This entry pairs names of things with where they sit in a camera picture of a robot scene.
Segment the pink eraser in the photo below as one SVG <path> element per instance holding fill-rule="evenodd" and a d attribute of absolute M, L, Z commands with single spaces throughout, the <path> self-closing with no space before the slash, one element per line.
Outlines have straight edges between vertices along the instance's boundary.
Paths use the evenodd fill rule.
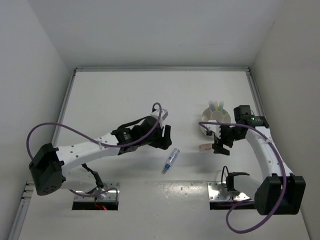
<path fill-rule="evenodd" d="M 199 150 L 201 152 L 203 151 L 210 151 L 213 149 L 213 144 L 212 143 L 205 143 L 205 144 L 200 144 L 199 145 Z"/>

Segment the white round divided container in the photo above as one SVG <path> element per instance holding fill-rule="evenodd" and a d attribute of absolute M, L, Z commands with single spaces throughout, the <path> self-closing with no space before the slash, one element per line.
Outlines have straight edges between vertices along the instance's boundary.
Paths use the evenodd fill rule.
<path fill-rule="evenodd" d="M 210 123 L 231 123 L 231 116 L 226 110 L 223 110 L 223 112 L 219 110 L 212 112 L 208 107 L 203 111 L 201 121 Z M 203 126 L 200 126 L 200 130 L 205 136 L 210 137 L 206 134 L 206 130 Z"/>

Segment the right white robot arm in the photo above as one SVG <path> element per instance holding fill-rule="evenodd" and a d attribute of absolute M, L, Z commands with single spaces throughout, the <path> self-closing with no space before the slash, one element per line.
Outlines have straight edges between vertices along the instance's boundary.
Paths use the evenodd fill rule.
<path fill-rule="evenodd" d="M 230 172 L 225 180 L 227 191 L 245 193 L 262 216 L 268 215 L 274 206 L 277 206 L 275 215 L 296 215 L 306 188 L 304 178 L 295 175 L 282 160 L 264 116 L 253 115 L 249 105 L 239 105 L 233 113 L 233 126 L 218 127 L 213 152 L 228 156 L 234 142 L 247 140 L 260 166 L 262 180 L 255 181 L 247 172 Z"/>

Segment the clear glue stick blue cap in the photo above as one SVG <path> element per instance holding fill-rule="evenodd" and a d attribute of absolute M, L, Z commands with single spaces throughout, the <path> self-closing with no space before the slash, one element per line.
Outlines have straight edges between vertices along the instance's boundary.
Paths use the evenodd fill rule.
<path fill-rule="evenodd" d="M 167 158 L 164 167 L 162 169 L 162 173 L 166 174 L 167 171 L 172 167 L 174 164 L 175 160 L 177 159 L 178 155 L 180 153 L 180 150 L 177 148 L 174 148 L 172 152 L 170 153 L 169 157 Z"/>

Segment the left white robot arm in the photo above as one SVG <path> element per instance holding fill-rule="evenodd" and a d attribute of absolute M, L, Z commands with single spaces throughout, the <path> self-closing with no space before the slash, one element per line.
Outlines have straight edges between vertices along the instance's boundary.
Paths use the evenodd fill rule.
<path fill-rule="evenodd" d="M 36 193 L 46 196 L 59 189 L 81 191 L 95 196 L 96 188 L 104 184 L 99 174 L 89 168 L 89 162 L 135 152 L 143 146 L 167 150 L 172 145 L 171 126 L 155 115 L 120 125 L 117 129 L 92 138 L 69 126 L 66 129 L 86 139 L 67 146 L 42 145 L 36 154 L 29 154 L 29 170 Z"/>

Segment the blue highlighter pen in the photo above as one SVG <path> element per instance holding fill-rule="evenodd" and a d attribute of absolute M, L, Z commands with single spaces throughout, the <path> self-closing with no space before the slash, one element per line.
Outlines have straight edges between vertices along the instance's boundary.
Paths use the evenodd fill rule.
<path fill-rule="evenodd" d="M 216 108 L 215 108 L 215 102 L 214 102 L 213 100 L 210 100 L 210 101 L 208 102 L 208 105 L 209 105 L 209 108 L 210 108 L 210 110 L 211 110 L 212 112 L 214 112 L 214 111 L 216 110 Z"/>

